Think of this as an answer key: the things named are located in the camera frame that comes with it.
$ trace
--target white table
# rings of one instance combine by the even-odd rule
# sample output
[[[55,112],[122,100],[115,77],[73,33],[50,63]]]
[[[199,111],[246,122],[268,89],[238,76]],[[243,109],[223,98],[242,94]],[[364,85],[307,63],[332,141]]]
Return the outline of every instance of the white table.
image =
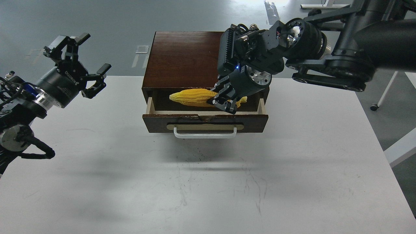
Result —
[[[51,160],[0,180],[0,233],[415,233],[353,92],[274,79],[264,133],[150,134],[140,77],[37,119]]]

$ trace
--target concrete floor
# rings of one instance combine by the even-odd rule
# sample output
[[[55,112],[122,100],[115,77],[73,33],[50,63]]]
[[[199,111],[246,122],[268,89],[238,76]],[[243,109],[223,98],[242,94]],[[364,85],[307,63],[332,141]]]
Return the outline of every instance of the concrete floor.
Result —
[[[300,9],[301,3],[317,4],[320,0],[274,2],[280,20],[286,22],[307,16],[308,11]],[[151,46],[155,31],[224,31],[231,23],[256,23],[259,28],[269,28],[263,0],[4,0],[0,1],[0,74],[14,70],[26,81],[35,82],[54,65],[40,51],[45,45],[60,34],[78,36],[88,32],[92,37],[80,47],[79,60],[90,73],[110,63],[113,67],[109,75],[144,75],[146,54],[139,55],[135,64],[135,51],[138,45]],[[334,45],[338,33],[326,34]],[[275,78],[291,77],[292,73],[285,69]],[[392,73],[378,71],[366,91],[357,94],[383,149],[416,127],[416,89],[403,72],[383,107],[377,112],[369,110],[379,100]],[[415,157],[393,170],[413,212]]]

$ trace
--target toy corn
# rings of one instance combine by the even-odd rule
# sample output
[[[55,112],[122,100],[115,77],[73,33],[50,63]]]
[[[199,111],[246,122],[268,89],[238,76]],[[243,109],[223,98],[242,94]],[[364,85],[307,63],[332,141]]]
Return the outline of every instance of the toy corn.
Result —
[[[206,89],[189,89],[173,93],[169,95],[169,99],[186,106],[213,107],[213,105],[208,104],[207,101],[208,99],[214,97],[216,94],[217,92]],[[242,97],[240,101],[235,103],[237,108],[240,107],[242,102],[247,102],[247,97]]]

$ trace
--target drawer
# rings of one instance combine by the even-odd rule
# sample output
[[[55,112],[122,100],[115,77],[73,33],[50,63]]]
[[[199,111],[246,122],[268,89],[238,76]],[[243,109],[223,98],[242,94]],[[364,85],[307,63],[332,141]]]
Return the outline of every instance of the drawer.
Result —
[[[269,89],[251,95],[235,115],[215,107],[190,107],[169,95],[190,88],[210,89],[217,82],[222,32],[156,32],[142,92],[143,120],[149,132],[263,132]]]

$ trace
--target chair wheel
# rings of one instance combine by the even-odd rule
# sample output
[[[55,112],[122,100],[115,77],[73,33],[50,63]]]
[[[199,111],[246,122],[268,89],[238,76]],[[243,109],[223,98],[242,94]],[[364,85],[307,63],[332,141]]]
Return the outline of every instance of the chair wheel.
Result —
[[[373,103],[373,105],[370,106],[370,110],[376,111],[379,108],[379,106],[376,103]]]

